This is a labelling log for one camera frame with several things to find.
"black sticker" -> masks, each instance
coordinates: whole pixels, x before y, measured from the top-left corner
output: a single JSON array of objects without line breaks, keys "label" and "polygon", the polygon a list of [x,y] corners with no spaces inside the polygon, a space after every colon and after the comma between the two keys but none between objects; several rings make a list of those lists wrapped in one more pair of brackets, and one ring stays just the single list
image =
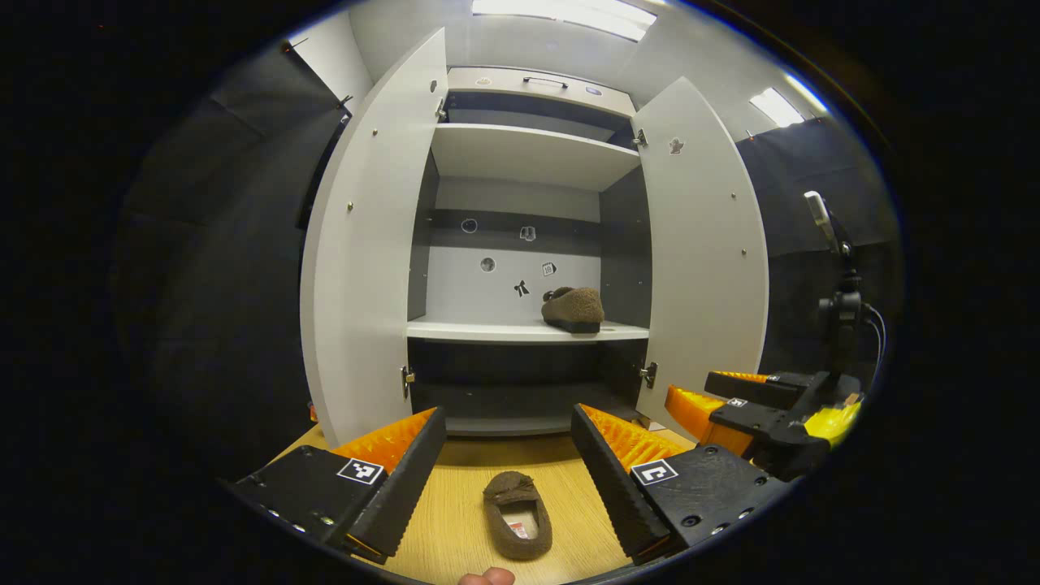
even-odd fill
[{"label": "black sticker", "polygon": [[664,459],[641,465],[632,465],[632,473],[635,474],[635,477],[639,478],[640,483],[643,485],[650,485],[651,483],[679,477],[679,474],[675,473],[675,469]]},{"label": "black sticker", "polygon": [[383,465],[369,463],[368,461],[362,461],[361,459],[350,459],[336,475],[359,483],[372,485],[382,473]]}]

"ceiling light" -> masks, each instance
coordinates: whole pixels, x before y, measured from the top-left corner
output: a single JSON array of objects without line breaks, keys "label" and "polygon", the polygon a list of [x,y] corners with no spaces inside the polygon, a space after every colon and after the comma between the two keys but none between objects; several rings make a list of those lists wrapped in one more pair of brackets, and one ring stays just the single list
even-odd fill
[{"label": "ceiling light", "polygon": [[820,111],[827,111],[827,107],[824,105],[824,103],[820,101],[820,99],[816,98],[816,96],[814,96],[812,92],[809,91],[808,87],[803,85],[801,81],[795,79],[790,75],[786,75],[786,77],[787,77],[787,82],[790,83],[792,87],[798,90],[798,93],[802,94],[802,97],[808,100],[809,103],[812,104],[812,107],[816,108]]},{"label": "ceiling light", "polygon": [[618,0],[473,0],[473,14],[558,20],[635,42],[657,20],[656,16]]},{"label": "ceiling light", "polygon": [[751,104],[762,110],[762,113],[770,117],[770,120],[776,123],[777,126],[785,128],[791,124],[798,124],[799,122],[805,122],[802,115],[795,109],[795,106],[790,105],[787,100],[783,99],[776,90],[770,87],[761,94],[751,98]]}]

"drawer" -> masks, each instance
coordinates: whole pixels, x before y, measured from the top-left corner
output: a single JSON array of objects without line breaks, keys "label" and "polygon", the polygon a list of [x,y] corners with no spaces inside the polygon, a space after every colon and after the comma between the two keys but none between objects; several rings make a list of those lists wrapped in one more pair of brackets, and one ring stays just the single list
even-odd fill
[{"label": "drawer", "polygon": [[448,71],[448,90],[535,96],[624,118],[635,115],[632,100],[624,92],[572,77],[522,69],[453,67]]}]

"cabinet handle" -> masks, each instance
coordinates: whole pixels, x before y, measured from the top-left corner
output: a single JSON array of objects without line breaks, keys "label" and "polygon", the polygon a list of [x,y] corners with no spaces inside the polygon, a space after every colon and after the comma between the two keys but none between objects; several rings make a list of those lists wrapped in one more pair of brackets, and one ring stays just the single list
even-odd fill
[{"label": "cabinet handle", "polygon": [[564,86],[564,90],[567,88],[567,83],[564,83],[563,81],[556,81],[555,79],[546,79],[545,77],[524,77],[523,78],[523,82],[526,83],[526,82],[530,81],[531,79],[538,79],[539,81],[549,81],[549,82],[552,82],[552,83],[560,83],[561,85]]}]

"white shelf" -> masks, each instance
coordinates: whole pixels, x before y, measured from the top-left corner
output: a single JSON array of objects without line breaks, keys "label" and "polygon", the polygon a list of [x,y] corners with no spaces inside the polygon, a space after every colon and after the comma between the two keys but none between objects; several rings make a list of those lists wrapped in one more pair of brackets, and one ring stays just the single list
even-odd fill
[{"label": "white shelf", "polygon": [[408,322],[408,336],[425,339],[458,341],[498,341],[567,344],[577,341],[613,341],[618,339],[646,339],[650,330],[609,321],[600,325],[599,333],[570,333],[546,325],[541,320],[513,323],[457,323],[420,316]]},{"label": "white shelf", "polygon": [[491,124],[439,124],[442,177],[545,183],[603,192],[640,166],[639,153],[560,132]]}]

